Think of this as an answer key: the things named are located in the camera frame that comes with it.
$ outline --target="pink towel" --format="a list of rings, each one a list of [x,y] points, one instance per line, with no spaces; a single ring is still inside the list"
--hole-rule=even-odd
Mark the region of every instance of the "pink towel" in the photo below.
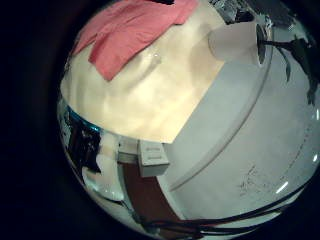
[[[89,61],[108,81],[171,25],[183,24],[197,0],[175,0],[172,5],[149,0],[122,0],[93,17],[81,30],[73,55],[93,43]]]

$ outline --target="black cable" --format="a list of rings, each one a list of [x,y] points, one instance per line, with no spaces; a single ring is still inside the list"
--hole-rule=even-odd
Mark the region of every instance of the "black cable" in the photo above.
[[[243,219],[248,219],[248,218],[252,218],[252,216],[255,216],[256,214],[259,214],[261,212],[265,212],[268,209],[288,200],[289,198],[291,198],[293,195],[295,195],[296,193],[298,193],[299,191],[301,191],[309,182],[311,181],[311,179],[309,179],[307,182],[305,182],[303,185],[301,185],[299,188],[297,188],[295,191],[289,193],[288,195],[284,196],[283,198],[280,198],[279,200],[270,203],[264,207],[255,209],[253,211],[247,212],[247,213],[243,213],[243,214],[239,214],[239,215],[235,215],[232,217],[227,217],[227,218],[221,218],[221,219],[205,219],[205,220],[190,220],[188,222],[188,224],[196,224],[196,225],[207,225],[207,224],[221,224],[221,223],[226,223],[226,222],[233,222],[233,221],[238,221],[238,220],[243,220]],[[161,223],[161,222],[167,222],[168,221],[151,221],[150,224],[156,224],[156,223]]]
[[[309,90],[307,92],[308,104],[315,105],[315,93],[320,82],[317,60],[320,50],[317,46],[307,43],[303,38],[295,38],[290,42],[273,42],[258,40],[258,44],[271,45],[277,49],[288,50],[292,57],[300,64],[304,73],[308,76]]]
[[[240,220],[246,220],[254,217],[260,217],[264,216],[270,213],[274,212],[282,212],[284,209],[288,208],[291,204],[285,204],[283,206],[270,209],[299,191],[301,191],[309,182],[311,181],[312,178],[310,178],[307,182],[305,182],[303,185],[301,185],[299,188],[297,188],[295,191],[291,192],[290,194],[286,195],[283,198],[280,198],[279,200],[268,204],[264,207],[258,208],[256,210],[228,217],[228,218],[223,218],[223,219],[209,219],[209,220],[190,220],[188,222],[171,222],[171,221],[166,221],[166,220],[157,220],[157,221],[151,221],[151,222],[143,222],[141,223],[142,225],[146,227],[151,227],[151,228],[160,228],[160,229],[166,229],[170,231],[175,231],[175,232],[180,232],[180,233],[185,233],[185,234],[198,234],[197,238],[194,239],[199,239],[199,234],[205,236],[226,236],[226,235],[237,235],[237,234],[243,234],[243,233],[248,233],[251,231],[256,230],[257,228],[266,225],[270,223],[271,221],[256,224],[254,226],[249,226],[249,227],[237,227],[237,228],[217,228],[214,226],[204,226],[204,225],[210,225],[210,224],[226,224],[234,221],[240,221]]]
[[[194,240],[194,238],[190,236],[185,236],[185,237],[170,238],[170,240]]]
[[[289,82],[290,80],[290,75],[291,75],[291,65],[290,65],[290,62],[287,58],[287,56],[284,54],[284,52],[282,51],[281,48],[279,47],[276,47],[277,50],[280,52],[281,56],[283,57],[283,59],[285,60],[286,62],[286,75],[287,75],[287,82]]]

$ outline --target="wooden floor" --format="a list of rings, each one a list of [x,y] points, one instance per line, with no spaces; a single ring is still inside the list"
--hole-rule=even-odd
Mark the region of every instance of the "wooden floor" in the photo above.
[[[122,165],[128,196],[134,210],[139,215],[144,216],[148,221],[181,221],[168,204],[156,177],[142,178],[138,165]],[[167,230],[161,230],[160,235],[167,239],[186,236]]]

